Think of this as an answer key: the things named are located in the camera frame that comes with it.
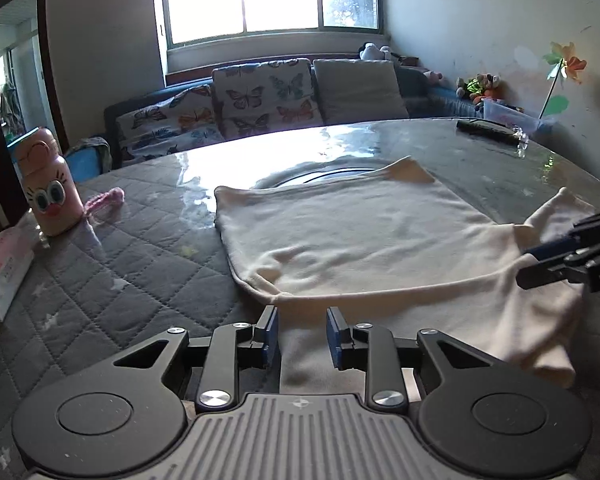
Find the cream sweatshirt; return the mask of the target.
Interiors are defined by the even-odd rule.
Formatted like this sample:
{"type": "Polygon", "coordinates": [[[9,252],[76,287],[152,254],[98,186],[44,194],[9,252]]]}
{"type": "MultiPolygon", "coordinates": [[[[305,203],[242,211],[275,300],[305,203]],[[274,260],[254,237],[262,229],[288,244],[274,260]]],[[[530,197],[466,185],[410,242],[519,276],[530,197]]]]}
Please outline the cream sweatshirt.
{"type": "Polygon", "coordinates": [[[583,289],[524,290],[530,248],[592,212],[560,190],[526,221],[499,224],[414,159],[322,183],[215,191],[215,223],[235,282],[280,316],[284,393],[359,392],[363,377],[332,365],[326,311],[398,337],[442,330],[569,387],[568,356],[583,289]]]}

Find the grey quilted star tablecloth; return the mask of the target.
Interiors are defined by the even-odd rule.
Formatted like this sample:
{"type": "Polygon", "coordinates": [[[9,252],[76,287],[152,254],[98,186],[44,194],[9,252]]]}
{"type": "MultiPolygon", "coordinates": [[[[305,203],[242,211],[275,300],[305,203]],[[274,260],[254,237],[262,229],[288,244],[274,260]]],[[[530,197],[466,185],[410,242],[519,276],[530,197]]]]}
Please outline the grey quilted star tablecloth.
{"type": "Polygon", "coordinates": [[[40,248],[0,324],[0,479],[26,475],[10,419],[34,389],[172,326],[204,336],[257,318],[213,225],[215,188],[353,176],[405,156],[497,222],[524,221],[560,188],[600,210],[600,180],[571,160],[466,136],[451,119],[271,133],[89,180],[84,197],[118,186],[123,206],[40,248]]]}

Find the black remote control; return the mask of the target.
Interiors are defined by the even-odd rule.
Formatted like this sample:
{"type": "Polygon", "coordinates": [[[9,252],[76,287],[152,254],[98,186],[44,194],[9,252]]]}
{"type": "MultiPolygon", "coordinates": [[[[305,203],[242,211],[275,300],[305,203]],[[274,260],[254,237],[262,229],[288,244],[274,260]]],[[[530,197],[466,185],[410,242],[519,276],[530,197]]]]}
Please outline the black remote control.
{"type": "Polygon", "coordinates": [[[520,137],[513,129],[488,120],[477,118],[457,119],[456,128],[458,131],[471,136],[480,136],[480,138],[506,145],[517,145],[520,142],[520,137]]]}

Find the clear plastic bin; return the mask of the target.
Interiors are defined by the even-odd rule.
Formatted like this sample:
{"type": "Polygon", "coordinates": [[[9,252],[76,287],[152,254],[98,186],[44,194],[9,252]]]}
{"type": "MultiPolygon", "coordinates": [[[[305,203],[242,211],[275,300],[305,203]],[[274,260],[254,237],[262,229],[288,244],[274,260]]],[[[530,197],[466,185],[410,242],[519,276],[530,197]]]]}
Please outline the clear plastic bin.
{"type": "Polygon", "coordinates": [[[483,118],[509,128],[519,128],[523,133],[528,134],[528,136],[535,134],[541,125],[538,118],[517,112],[513,108],[491,99],[483,101],[483,118]]]}

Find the colourful plush toy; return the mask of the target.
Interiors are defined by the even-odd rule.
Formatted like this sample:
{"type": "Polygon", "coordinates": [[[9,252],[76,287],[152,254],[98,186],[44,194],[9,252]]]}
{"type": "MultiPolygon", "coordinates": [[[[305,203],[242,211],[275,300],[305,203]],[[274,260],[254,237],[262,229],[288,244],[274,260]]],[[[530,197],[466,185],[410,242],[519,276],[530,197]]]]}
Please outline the colourful plush toy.
{"type": "Polygon", "coordinates": [[[485,99],[497,100],[501,97],[501,77],[489,73],[480,73],[470,79],[458,78],[456,81],[456,96],[468,100],[475,105],[485,99]]]}

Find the colourful paper pinwheel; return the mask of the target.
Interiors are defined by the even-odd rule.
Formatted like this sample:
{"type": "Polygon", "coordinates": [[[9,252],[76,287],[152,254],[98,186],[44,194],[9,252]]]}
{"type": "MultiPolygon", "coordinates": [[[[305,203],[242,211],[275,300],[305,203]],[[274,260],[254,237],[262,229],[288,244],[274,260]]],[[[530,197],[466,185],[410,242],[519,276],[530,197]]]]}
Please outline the colourful paper pinwheel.
{"type": "Polygon", "coordinates": [[[573,42],[569,44],[550,43],[550,52],[543,56],[550,66],[546,79],[550,82],[547,95],[539,112],[539,119],[562,114],[570,104],[569,99],[557,91],[566,81],[581,83],[581,73],[588,67],[588,61],[577,55],[573,42]]]}

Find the butterfly cushion left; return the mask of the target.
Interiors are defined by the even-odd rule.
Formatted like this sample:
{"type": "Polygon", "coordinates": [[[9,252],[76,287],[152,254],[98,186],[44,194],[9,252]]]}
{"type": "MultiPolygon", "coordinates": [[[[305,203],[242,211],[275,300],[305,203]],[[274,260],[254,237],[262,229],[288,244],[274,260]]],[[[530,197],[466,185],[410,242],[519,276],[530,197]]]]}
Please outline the butterfly cushion left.
{"type": "Polygon", "coordinates": [[[123,167],[224,141],[208,84],[131,110],[116,124],[123,167]]]}

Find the butterfly cushion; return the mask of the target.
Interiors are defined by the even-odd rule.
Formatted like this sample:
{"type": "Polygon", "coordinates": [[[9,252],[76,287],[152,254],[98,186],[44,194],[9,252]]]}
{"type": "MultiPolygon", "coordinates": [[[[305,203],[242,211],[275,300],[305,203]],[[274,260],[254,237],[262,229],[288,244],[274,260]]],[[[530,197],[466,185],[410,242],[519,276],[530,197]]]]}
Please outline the butterfly cushion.
{"type": "Polygon", "coordinates": [[[231,65],[212,80],[227,140],[324,124],[306,58],[231,65]]]}
{"type": "Polygon", "coordinates": [[[123,167],[224,141],[208,84],[131,110],[116,124],[123,167]]]}

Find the pink cartoon water bottle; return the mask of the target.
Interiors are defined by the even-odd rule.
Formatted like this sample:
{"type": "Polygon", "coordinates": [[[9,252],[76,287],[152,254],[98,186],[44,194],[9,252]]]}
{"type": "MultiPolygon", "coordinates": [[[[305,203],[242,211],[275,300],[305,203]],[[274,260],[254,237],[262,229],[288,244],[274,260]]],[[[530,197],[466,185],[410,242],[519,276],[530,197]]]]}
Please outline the pink cartoon water bottle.
{"type": "Polygon", "coordinates": [[[35,128],[14,154],[24,194],[42,232],[57,236],[70,230],[83,218],[84,206],[53,133],[35,128]]]}

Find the white tissue box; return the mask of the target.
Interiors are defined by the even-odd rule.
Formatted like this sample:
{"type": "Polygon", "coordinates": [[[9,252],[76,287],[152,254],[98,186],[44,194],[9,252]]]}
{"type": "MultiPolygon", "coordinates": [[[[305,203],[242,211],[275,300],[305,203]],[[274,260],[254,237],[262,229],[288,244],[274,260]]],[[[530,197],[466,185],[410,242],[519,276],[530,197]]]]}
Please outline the white tissue box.
{"type": "Polygon", "coordinates": [[[0,232],[0,323],[33,261],[35,241],[35,228],[26,217],[0,232]]]}

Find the grey plain cushion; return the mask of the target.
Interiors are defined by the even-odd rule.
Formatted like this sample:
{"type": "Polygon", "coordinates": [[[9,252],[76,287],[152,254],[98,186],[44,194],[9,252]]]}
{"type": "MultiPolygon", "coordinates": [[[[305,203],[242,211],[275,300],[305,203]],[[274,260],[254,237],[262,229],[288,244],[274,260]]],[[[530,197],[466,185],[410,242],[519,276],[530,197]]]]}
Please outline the grey plain cushion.
{"type": "Polygon", "coordinates": [[[408,117],[391,62],[315,60],[313,68],[326,125],[408,117]]]}

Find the butterfly cushion right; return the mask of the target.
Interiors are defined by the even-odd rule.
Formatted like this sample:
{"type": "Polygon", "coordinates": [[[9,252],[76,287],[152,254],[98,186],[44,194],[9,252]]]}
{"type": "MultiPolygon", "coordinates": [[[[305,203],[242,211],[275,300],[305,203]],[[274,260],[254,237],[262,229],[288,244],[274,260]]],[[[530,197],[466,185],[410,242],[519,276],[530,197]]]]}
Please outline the butterfly cushion right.
{"type": "Polygon", "coordinates": [[[231,65],[212,80],[227,140],[324,124],[306,58],[231,65]]]}

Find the white plush toy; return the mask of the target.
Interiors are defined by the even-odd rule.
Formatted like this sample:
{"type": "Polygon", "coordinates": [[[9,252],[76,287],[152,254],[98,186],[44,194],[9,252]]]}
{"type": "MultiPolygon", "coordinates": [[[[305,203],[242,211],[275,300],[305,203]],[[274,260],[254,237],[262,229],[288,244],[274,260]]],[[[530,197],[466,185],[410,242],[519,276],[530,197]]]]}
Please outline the white plush toy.
{"type": "Polygon", "coordinates": [[[378,47],[373,42],[366,42],[360,47],[358,56],[363,61],[390,61],[392,53],[388,46],[378,47]]]}

